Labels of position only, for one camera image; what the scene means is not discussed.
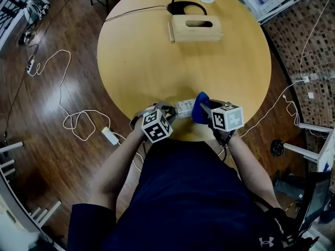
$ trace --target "black stand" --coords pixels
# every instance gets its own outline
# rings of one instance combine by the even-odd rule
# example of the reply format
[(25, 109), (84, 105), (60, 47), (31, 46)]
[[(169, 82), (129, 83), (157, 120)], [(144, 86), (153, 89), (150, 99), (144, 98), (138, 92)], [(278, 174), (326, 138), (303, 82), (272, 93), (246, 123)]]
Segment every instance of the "black stand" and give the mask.
[(186, 15), (185, 13), (185, 8), (187, 6), (197, 6), (197, 7), (200, 7), (203, 12), (204, 12), (204, 15), (207, 15), (207, 12), (205, 10), (205, 8), (196, 3), (196, 2), (191, 2), (191, 1), (177, 1), (175, 2), (174, 0), (171, 1), (170, 4), (168, 4), (167, 6), (167, 10), (172, 14), (172, 15)]

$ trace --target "table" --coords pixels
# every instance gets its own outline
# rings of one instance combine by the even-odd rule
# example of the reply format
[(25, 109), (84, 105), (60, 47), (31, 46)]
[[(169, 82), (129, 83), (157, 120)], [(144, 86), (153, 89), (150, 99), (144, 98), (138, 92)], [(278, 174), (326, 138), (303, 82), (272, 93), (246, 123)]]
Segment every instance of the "table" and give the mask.
[[(121, 0), (107, 18), (170, 1)], [(198, 2), (208, 15), (218, 16), (223, 38), (171, 43), (168, 22), (172, 15), (163, 7), (105, 22), (97, 59), (109, 96), (131, 119), (153, 102), (174, 103), (204, 91), (212, 99), (242, 106), (247, 122), (262, 104), (271, 78), (269, 46), (261, 27), (237, 0), (215, 0), (212, 4), (176, 1)], [(171, 137), (179, 140), (214, 139), (207, 126), (194, 124), (191, 119), (176, 120), (173, 129)]]

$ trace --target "metal railing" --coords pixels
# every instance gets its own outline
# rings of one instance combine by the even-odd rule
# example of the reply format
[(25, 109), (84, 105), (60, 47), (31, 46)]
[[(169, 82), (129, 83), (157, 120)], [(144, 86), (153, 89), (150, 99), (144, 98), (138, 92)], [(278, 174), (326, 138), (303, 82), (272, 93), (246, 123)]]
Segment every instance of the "metal railing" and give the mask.
[(0, 39), (27, 0), (0, 0)]

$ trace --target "white cable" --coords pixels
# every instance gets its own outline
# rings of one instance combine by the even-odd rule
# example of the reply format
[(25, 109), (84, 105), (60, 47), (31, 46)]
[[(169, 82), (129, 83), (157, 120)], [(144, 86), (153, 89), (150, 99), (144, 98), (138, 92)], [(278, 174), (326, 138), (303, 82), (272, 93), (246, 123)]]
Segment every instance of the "white cable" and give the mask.
[(266, 116), (267, 114), (274, 108), (274, 106), (277, 104), (277, 102), (279, 101), (279, 99), (281, 98), (281, 96), (283, 95), (283, 93), (288, 89), (290, 88), (291, 86), (295, 85), (296, 83), (298, 82), (303, 82), (304, 80), (298, 80), (298, 81), (295, 81), (293, 84), (289, 85), (288, 87), (286, 87), (283, 92), (279, 95), (278, 99), (276, 100), (276, 102), (274, 103), (274, 105), (267, 111), (267, 113), (257, 122), (257, 124), (255, 124), (253, 127), (249, 128), (246, 133), (244, 133), (241, 137), (245, 136), (251, 129), (255, 128), (259, 123), (260, 121), (262, 121)]
[[(288, 105), (287, 105), (287, 107), (286, 107), (286, 111), (288, 112), (288, 114), (289, 114), (290, 116), (292, 116), (292, 117), (295, 116), (295, 118), (294, 118), (294, 125), (297, 126), (297, 127), (300, 127), (300, 116), (299, 116), (299, 114), (298, 114), (297, 106), (295, 105), (295, 103), (294, 103), (293, 100), (287, 101), (285, 95), (283, 95), (283, 98), (285, 99), (286, 103), (288, 103)], [(295, 109), (295, 113), (294, 113), (294, 114), (292, 114), (292, 113), (288, 110), (288, 108), (289, 108), (289, 106), (290, 106), (291, 104), (293, 104), (294, 109)]]
[[(60, 49), (60, 50), (58, 50), (54, 55), (52, 55), (51, 57), (49, 57), (49, 58), (47, 59), (47, 61), (45, 62), (44, 66), (43, 66), (43, 69), (42, 69), (41, 72), (39, 72), (39, 69), (40, 69), (40, 67), (41, 67), (41, 63), (38, 63), (38, 64), (37, 64), (37, 68), (36, 68), (36, 72), (35, 72), (34, 74), (29, 74), (29, 75), (32, 76), (32, 77), (34, 77), (35, 75), (40, 75), (40, 74), (44, 71), (44, 69), (45, 69), (47, 63), (49, 62), (49, 60), (50, 60), (51, 58), (53, 58), (53, 57), (54, 57), (57, 53), (59, 53), (59, 52), (66, 52), (66, 53), (69, 54), (69, 62), (68, 62), (68, 64), (67, 64), (66, 68), (65, 68), (64, 75), (63, 75), (62, 79), (58, 82), (58, 84), (59, 84), (59, 94), (60, 94), (60, 96), (59, 96), (59, 106), (60, 106), (60, 107), (66, 112), (66, 114), (67, 114), (66, 117), (65, 117), (65, 119), (64, 119), (64, 121), (63, 121), (63, 127), (64, 127), (65, 129), (71, 130), (72, 133), (73, 133), (78, 139), (80, 139), (80, 140), (82, 140), (82, 141), (87, 141), (87, 140), (90, 138), (90, 136), (93, 135), (93, 133), (96, 131), (95, 124), (93, 123), (93, 121), (91, 120), (90, 116), (88, 115), (88, 112), (97, 112), (98, 114), (107, 117), (107, 119), (108, 119), (108, 129), (110, 129), (110, 118), (109, 118), (107, 115), (105, 115), (105, 114), (103, 114), (102, 112), (99, 112), (99, 111), (97, 111), (97, 110), (82, 110), (82, 111), (80, 111), (80, 112), (76, 112), (76, 113), (74, 113), (74, 114), (71, 115), (71, 114), (69, 114), (69, 112), (68, 112), (68, 111), (64, 108), (64, 106), (62, 105), (62, 91), (61, 91), (61, 86), (62, 86), (62, 84), (63, 84), (63, 82), (64, 82), (64, 79), (65, 79), (65, 76), (66, 76), (66, 72), (67, 72), (67, 70), (68, 70), (68, 68), (69, 68), (69, 65), (70, 65), (70, 62), (71, 62), (71, 53), (70, 53), (68, 50), (64, 50), (64, 49)], [(78, 119), (79, 119), (80, 115), (83, 114), (83, 113), (86, 114), (87, 118), (89, 119), (89, 121), (91, 122), (91, 124), (92, 124), (92, 126), (93, 126), (93, 128), (94, 128), (93, 131), (92, 131), (92, 133), (90, 133), (90, 134), (87, 136), (87, 138), (85, 138), (85, 139), (81, 138), (79, 135), (77, 135), (77, 134), (74, 132), (74, 130), (76, 129), (77, 124), (78, 124)], [(71, 127), (66, 127), (66, 126), (65, 126), (65, 122), (67, 121), (68, 118), (70, 118), (70, 124), (71, 124)], [(120, 134), (118, 134), (118, 133), (116, 133), (116, 132), (112, 132), (112, 133), (115, 134), (115, 135), (117, 135), (117, 136), (119, 136), (120, 138), (122, 138), (122, 139), (124, 139), (124, 140), (126, 139), (124, 136), (122, 136), (122, 135), (120, 135)], [(140, 153), (136, 153), (136, 154), (138, 154), (138, 155), (141, 157), (142, 162), (144, 163), (144, 158), (143, 158), (143, 156), (142, 156)], [(139, 172), (141, 172), (141, 169), (136, 165), (134, 159), (132, 160), (132, 162), (133, 162), (135, 168), (136, 168)]]
[[(283, 95), (283, 98), (284, 98), (285, 101), (288, 103), (288, 105), (287, 105), (287, 107), (286, 107), (286, 111), (288, 112), (288, 114), (289, 114), (290, 116), (292, 116), (292, 117), (295, 116), (295, 118), (294, 118), (294, 125), (297, 126), (297, 127), (300, 127), (300, 116), (299, 116), (299, 113), (298, 113), (297, 106), (295, 105), (294, 101), (292, 101), (292, 100), (291, 100), (291, 101), (287, 101), (285, 95)], [(293, 113), (293, 114), (288, 110), (288, 107), (289, 107), (291, 104), (293, 104), (294, 109), (295, 109), (295, 113)], [(319, 135), (315, 135), (315, 134), (311, 131), (311, 129), (309, 129), (309, 132), (310, 132), (312, 135), (314, 135), (314, 136), (316, 136), (316, 137), (318, 137), (318, 138), (323, 138), (324, 140), (327, 139), (327, 137), (326, 137), (326, 136), (323, 136), (320, 132), (319, 132)]]
[[(276, 102), (274, 103), (274, 105), (267, 111), (267, 113), (266, 113), (266, 114), (265, 114), (265, 115), (264, 115), (264, 116), (257, 122), (257, 124), (255, 124), (253, 127), (249, 128), (249, 129), (246, 131), (246, 133), (244, 133), (241, 137), (245, 136), (251, 129), (255, 128), (255, 127), (260, 123), (260, 121), (262, 121), (262, 120), (267, 116), (267, 114), (274, 108), (274, 106), (275, 106), (275, 105), (277, 104), (277, 102), (279, 101), (280, 97), (283, 95), (283, 93), (284, 93), (289, 87), (295, 85), (296, 83), (304, 82), (303, 75), (302, 75), (302, 62), (303, 62), (304, 52), (305, 52), (307, 43), (308, 43), (308, 41), (309, 41), (311, 35), (313, 34), (315, 27), (316, 27), (317, 24), (319, 23), (319, 20), (320, 20), (320, 18), (321, 18), (321, 16), (322, 16), (323, 12), (325, 11), (325, 9), (326, 9), (326, 7), (327, 7), (329, 1), (330, 1), (330, 0), (328, 0), (328, 1), (326, 2), (326, 4), (325, 4), (323, 10), (321, 11), (320, 16), (318, 17), (318, 19), (317, 19), (317, 21), (316, 21), (314, 27), (312, 28), (312, 31), (310, 32), (310, 34), (309, 34), (309, 36), (308, 36), (308, 38), (307, 38), (307, 40), (306, 40), (306, 43), (305, 43), (305, 45), (304, 45), (303, 51), (302, 51), (302, 53), (301, 53), (301, 57), (300, 57), (300, 65), (299, 65), (299, 70), (300, 70), (301, 80), (295, 81), (293, 84), (291, 84), (291, 85), (289, 85), (288, 87), (286, 87), (286, 88), (283, 90), (283, 92), (278, 96), (278, 99), (276, 100)], [(296, 114), (295, 122), (296, 122), (297, 118), (299, 119), (299, 123), (300, 123), (300, 117), (299, 117), (299, 114), (298, 114), (298, 113)]]
[(38, 5), (35, 5), (35, 4), (33, 4), (33, 3), (31, 3), (31, 5), (32, 5), (32, 6), (35, 6), (35, 8), (37, 8), (37, 10), (39, 11), (39, 12), (37, 12), (37, 14), (38, 14), (38, 18), (41, 20), (41, 19), (42, 19), (42, 11), (41, 11), (41, 9), (39, 8)]
[(224, 146), (224, 148), (223, 148), (222, 151), (218, 154), (218, 156), (220, 156), (221, 153), (223, 153), (225, 149), (226, 149), (226, 151), (227, 151), (227, 147), (226, 147), (226, 146)]

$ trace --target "wooden floor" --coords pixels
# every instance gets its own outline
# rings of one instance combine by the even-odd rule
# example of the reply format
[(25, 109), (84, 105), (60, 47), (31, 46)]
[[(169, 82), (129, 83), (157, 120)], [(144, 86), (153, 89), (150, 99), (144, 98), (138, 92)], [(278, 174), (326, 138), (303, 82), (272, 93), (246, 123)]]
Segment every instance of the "wooden floor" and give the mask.
[[(32, 43), (39, 41), (49, 21), (67, 0), (49, 1), (51, 2), (49, 14), (43, 19)], [(113, 7), (120, 0), (111, 1)], [(106, 9), (99, 3), (96, 2), (91, 6), (90, 0), (70, 0), (51, 24), (40, 45), (36, 60), (44, 63), (59, 49), (71, 51), (72, 61), (62, 86), (64, 107), (70, 113), (83, 109), (99, 110), (110, 116), (113, 131), (127, 135), (129, 120), (109, 98), (97, 67), (97, 42), (105, 18)], [(24, 26), (25, 23), (22, 21), (0, 53), (1, 134), (5, 129), (10, 103), (28, 58), (34, 50), (17, 44)], [(68, 54), (60, 53), (48, 63), (40, 76), (25, 76), (13, 108), (7, 137), (9, 143), (24, 142), (24, 147), (10, 154), (16, 160), (16, 175), (15, 180), (10, 182), (11, 186), (30, 211), (38, 206), (49, 208), (57, 200), (62, 201), (62, 205), (46, 225), (55, 236), (63, 236), (64, 243), (66, 243), (71, 206), (87, 200), (95, 174), (115, 150), (115, 147), (100, 133), (107, 125), (107, 120), (100, 115), (91, 115), (97, 126), (97, 132), (87, 142), (80, 141), (70, 131), (63, 129), (65, 113), (59, 107), (59, 93), (55, 85), (61, 79), (67, 62)], [(272, 56), (269, 92), (263, 105), (245, 128), (254, 125), (267, 112), (286, 86), (278, 61)], [(283, 171), (287, 166), (298, 175), (304, 173), (302, 158), (293, 152), (285, 151), (280, 157), (272, 157), (270, 154), (273, 139), (303, 146), (300, 129), (293, 125), (294, 118), (289, 116), (285, 108), (285, 101), (280, 99), (268, 117), (244, 137), (270, 176), (278, 169)], [(81, 136), (87, 136), (91, 129), (90, 122), (82, 118), (77, 132)], [(138, 177), (139, 172), (132, 167), (118, 199), (118, 217), (128, 206)]]

